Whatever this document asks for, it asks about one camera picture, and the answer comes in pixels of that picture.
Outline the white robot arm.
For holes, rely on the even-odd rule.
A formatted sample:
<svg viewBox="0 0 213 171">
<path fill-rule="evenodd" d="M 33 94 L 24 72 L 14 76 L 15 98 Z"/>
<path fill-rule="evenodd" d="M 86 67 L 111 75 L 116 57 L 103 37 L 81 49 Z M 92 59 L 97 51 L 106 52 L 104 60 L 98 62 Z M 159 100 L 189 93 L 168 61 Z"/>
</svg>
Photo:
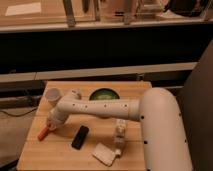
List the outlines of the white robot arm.
<svg viewBox="0 0 213 171">
<path fill-rule="evenodd" d="M 82 100 L 74 90 L 53 107 L 47 126 L 55 130 L 70 114 L 119 118 L 141 124 L 145 168 L 193 171 L 183 118 L 176 98 L 164 88 L 150 88 L 136 99 Z"/>
</svg>

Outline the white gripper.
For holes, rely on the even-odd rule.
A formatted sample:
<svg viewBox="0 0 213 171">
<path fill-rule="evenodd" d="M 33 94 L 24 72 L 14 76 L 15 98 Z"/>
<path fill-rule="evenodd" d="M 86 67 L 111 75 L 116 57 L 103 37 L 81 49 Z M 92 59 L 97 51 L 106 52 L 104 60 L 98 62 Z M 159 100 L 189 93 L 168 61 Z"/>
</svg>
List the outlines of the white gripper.
<svg viewBox="0 0 213 171">
<path fill-rule="evenodd" d="M 53 131 L 63 125 L 66 121 L 66 115 L 64 113 L 50 113 L 47 117 L 46 124 L 50 131 Z"/>
</svg>

